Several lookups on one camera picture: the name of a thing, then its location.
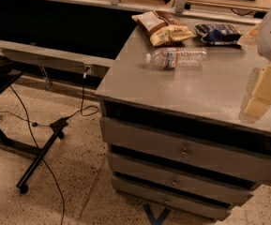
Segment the blue chip bag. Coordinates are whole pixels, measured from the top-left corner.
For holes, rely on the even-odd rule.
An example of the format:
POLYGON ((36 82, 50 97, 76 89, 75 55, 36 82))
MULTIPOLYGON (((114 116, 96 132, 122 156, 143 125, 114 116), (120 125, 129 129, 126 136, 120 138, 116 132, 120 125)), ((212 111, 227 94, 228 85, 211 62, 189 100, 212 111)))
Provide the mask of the blue chip bag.
POLYGON ((234 45, 241 38, 241 32, 231 24, 202 23, 194 27, 201 42, 208 45, 234 45))

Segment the brown and yellow snack bag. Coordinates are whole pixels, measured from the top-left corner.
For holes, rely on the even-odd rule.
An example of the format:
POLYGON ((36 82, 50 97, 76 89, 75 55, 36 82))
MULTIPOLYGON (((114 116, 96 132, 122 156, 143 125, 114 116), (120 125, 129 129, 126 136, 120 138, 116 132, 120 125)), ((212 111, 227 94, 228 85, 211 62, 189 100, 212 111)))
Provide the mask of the brown and yellow snack bag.
POLYGON ((136 22, 147 34, 154 47, 172 46, 195 35, 173 14, 152 10, 139 15, 133 15, 136 22))

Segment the grey drawer cabinet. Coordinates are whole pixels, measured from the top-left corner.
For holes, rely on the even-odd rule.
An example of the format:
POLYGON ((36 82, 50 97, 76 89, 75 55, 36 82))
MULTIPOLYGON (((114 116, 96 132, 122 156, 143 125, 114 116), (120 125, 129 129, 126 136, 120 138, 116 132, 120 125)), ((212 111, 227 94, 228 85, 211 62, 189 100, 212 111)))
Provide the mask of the grey drawer cabinet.
MULTIPOLYGON (((173 70, 150 67, 145 57, 154 49, 141 28, 135 28, 96 92, 101 117, 166 131, 227 149, 271 157, 271 109, 262 119, 250 122, 241 114, 254 69, 266 63, 255 47, 210 46, 202 67, 173 70)), ((109 152, 151 162, 169 169, 208 178, 221 184, 254 191, 271 181, 253 182, 212 172, 181 162, 156 157, 107 143, 109 152)), ((166 190, 174 195, 232 210, 194 194, 117 176, 138 184, 166 190)))

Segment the top grey drawer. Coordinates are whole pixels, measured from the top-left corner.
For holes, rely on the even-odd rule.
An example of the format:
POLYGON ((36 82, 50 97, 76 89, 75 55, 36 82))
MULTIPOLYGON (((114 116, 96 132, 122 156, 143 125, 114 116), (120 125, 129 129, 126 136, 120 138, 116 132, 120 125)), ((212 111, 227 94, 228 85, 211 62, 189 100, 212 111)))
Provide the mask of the top grey drawer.
POLYGON ((100 118, 100 129, 106 143, 253 182, 271 181, 269 156, 195 142, 107 117, 100 118))

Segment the grey drawer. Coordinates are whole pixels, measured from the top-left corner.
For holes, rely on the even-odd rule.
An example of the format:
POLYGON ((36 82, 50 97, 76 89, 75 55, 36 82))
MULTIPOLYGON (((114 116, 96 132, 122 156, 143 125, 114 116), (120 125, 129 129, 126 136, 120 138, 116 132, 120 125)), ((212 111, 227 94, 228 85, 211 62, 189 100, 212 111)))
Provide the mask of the grey drawer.
POLYGON ((100 129, 106 143, 253 182, 271 181, 269 156, 195 142, 107 117, 100 118, 100 129))
POLYGON ((250 190, 221 184, 208 178, 200 178, 185 172, 177 172, 160 165, 134 157, 107 153, 111 170, 125 175, 127 178, 148 182, 153 186, 161 185, 174 192, 182 191, 205 198, 209 203, 223 206, 242 205, 253 197, 250 190))
POLYGON ((228 209, 200 202, 191 198, 174 195, 166 190, 153 188, 144 184, 138 184, 117 176, 112 177, 112 184, 116 191, 125 192, 130 195, 144 198, 148 201, 160 203, 204 218, 224 220, 231 214, 231 211, 228 209))

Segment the clear plastic water bottle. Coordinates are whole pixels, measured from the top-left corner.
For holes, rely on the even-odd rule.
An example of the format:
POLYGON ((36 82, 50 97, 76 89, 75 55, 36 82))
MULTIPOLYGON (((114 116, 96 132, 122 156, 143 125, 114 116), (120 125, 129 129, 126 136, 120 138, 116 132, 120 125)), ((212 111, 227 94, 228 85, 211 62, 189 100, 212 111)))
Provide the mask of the clear plastic water bottle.
POLYGON ((163 69, 200 68, 207 57, 204 48, 163 47, 146 55, 146 63, 163 69))

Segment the bottom grey drawer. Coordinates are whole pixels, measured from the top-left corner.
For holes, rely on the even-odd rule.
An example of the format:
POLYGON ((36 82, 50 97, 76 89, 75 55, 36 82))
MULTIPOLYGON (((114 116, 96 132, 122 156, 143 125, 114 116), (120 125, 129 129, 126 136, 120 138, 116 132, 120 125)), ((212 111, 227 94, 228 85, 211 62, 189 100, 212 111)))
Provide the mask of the bottom grey drawer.
POLYGON ((144 184, 138 184, 117 176, 112 177, 112 184, 116 191, 125 192, 130 195, 144 198, 148 201, 160 203, 204 218, 224 220, 231 214, 231 211, 228 209, 200 202, 191 198, 174 195, 166 190, 153 188, 144 184))

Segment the middle grey drawer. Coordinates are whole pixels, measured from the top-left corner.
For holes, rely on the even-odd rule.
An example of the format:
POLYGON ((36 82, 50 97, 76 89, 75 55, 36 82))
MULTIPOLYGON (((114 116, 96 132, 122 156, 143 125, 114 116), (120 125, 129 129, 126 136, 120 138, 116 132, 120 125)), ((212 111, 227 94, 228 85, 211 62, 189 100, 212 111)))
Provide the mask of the middle grey drawer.
POLYGON ((205 198, 209 203, 223 206, 242 205, 253 197, 250 190, 221 184, 208 178, 200 178, 185 172, 177 172, 160 165, 134 157, 107 153, 111 170, 125 175, 127 178, 148 182, 153 186, 161 185, 174 192, 182 191, 205 198))

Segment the long grey bench shelf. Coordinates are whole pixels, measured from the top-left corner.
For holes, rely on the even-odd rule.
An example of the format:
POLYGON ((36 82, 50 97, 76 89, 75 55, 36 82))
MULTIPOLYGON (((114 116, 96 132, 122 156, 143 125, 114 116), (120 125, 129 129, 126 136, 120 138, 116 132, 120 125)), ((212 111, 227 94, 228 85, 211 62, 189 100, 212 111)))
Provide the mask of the long grey bench shelf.
POLYGON ((0 40, 0 55, 20 63, 80 74, 83 73, 85 66, 90 66, 91 74, 98 77, 103 77, 107 69, 113 64, 113 60, 108 58, 47 49, 4 40, 0 40))

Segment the black rolling stand frame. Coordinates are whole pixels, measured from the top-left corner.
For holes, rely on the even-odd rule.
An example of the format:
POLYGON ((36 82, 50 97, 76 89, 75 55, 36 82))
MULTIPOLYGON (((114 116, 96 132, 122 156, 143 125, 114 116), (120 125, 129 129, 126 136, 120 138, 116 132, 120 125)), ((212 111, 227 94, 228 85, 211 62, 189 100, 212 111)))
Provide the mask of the black rolling stand frame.
POLYGON ((19 156, 31 158, 32 162, 26 169, 22 177, 16 184, 16 188, 21 194, 28 192, 28 180, 41 162, 45 162, 44 158, 49 152, 54 142, 64 138, 63 129, 68 125, 65 118, 60 118, 47 126, 50 131, 47 141, 39 146, 35 135, 32 131, 32 123, 29 119, 28 111, 18 93, 12 87, 23 74, 18 70, 12 70, 9 74, 0 78, 0 95, 10 89, 18 102, 22 105, 25 113, 25 125, 15 125, 13 122, 0 122, 0 149, 14 153, 19 156))

